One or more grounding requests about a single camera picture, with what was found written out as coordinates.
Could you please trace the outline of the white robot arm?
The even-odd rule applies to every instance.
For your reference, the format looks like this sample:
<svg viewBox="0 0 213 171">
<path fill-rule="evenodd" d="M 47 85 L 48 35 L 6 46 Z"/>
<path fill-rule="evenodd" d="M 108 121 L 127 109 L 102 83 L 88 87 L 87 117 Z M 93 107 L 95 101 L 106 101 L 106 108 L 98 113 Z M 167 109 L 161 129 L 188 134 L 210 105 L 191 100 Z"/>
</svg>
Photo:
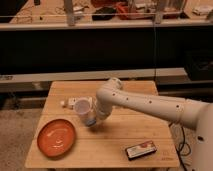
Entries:
<svg viewBox="0 0 213 171">
<path fill-rule="evenodd" d="M 97 115 L 105 120 L 113 106 L 121 106 L 163 119 L 196 132 L 190 171 L 213 171 L 213 103 L 127 92 L 118 78 L 106 81 L 97 91 Z"/>
</svg>

